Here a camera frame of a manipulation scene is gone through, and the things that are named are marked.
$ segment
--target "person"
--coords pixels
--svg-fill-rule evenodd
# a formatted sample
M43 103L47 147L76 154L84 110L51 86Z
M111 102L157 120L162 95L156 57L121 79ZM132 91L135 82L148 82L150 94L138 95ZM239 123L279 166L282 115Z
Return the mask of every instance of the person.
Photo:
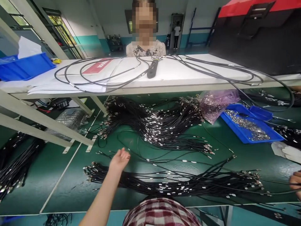
M164 56L165 44L155 40L157 10L155 0L133 0L133 36L126 47L126 56Z
M103 184L79 226L105 226L107 224L121 173L129 159L130 154L124 148L114 155ZM165 197L149 197L127 213L123 225L200 226L201 223L192 212L178 202Z
M294 172L294 174L289 178L289 183L290 184L301 184L301 170L298 172ZM297 189L301 189L301 186L298 185L290 185L292 190L297 190ZM296 192L296 195L299 199L299 201L301 201L301 191Z
M178 49L178 40L181 32L181 27L179 26L180 22L177 22L177 26L175 27L175 44L173 46L173 49Z

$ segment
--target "teal wall stripe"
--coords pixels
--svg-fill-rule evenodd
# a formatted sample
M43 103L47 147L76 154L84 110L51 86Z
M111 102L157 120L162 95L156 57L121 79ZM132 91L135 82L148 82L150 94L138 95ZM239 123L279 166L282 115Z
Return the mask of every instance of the teal wall stripe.
M99 39L99 41L100 41L101 47L103 49L103 52L104 53L109 53L110 48L109 48L109 45L107 43L107 40L106 39Z
M209 33L191 34L189 38L189 42L193 42L193 43L206 42L208 35ZM180 48L186 48L187 39L188 39L188 34L182 35Z
M74 39L77 42L77 44L80 44L80 45L88 45L88 44L92 44L92 43L99 44L100 43L97 35L75 36Z
M195 33L191 34L189 41L193 43L206 42L209 33ZM79 45L85 45L85 48L94 48L96 44L101 44L101 48L104 53L109 53L110 49L106 39L98 39L97 35L85 35L85 36L74 36L74 40ZM156 39L160 42L164 42L166 35L157 35ZM188 34L182 35L180 48L186 48ZM132 37L121 37L124 46L127 46L132 42Z

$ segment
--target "plaid shirt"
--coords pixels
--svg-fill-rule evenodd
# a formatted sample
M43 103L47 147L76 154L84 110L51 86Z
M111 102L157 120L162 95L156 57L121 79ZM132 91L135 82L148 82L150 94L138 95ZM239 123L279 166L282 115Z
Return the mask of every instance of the plaid shirt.
M125 216L123 226L200 226L196 216L167 198L145 200Z

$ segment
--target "door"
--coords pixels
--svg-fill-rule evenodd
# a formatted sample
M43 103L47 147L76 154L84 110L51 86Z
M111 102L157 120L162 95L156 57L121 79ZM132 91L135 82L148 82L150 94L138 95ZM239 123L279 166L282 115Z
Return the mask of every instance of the door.
M179 35L179 40L178 40L178 48L180 48L180 42L181 42L181 37L182 37L182 31L183 31L183 25L184 25L184 14L173 14L172 15L172 32L171 32L171 41L170 41L170 48L173 49L174 43L175 43L175 27L177 26L177 22L179 22L179 26L181 27L181 32Z

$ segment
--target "hand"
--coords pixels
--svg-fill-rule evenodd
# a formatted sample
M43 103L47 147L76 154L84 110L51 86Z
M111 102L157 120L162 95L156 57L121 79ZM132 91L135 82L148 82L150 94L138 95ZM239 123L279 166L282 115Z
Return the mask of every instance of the hand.
M301 172L294 172L294 175L289 178L289 183L298 184L301 183ZM301 186L290 185L291 189L301 189ZM296 195L299 200L301 200L301 191L296 192Z
M129 162L131 155L122 148L114 155L110 162L109 169L121 173Z

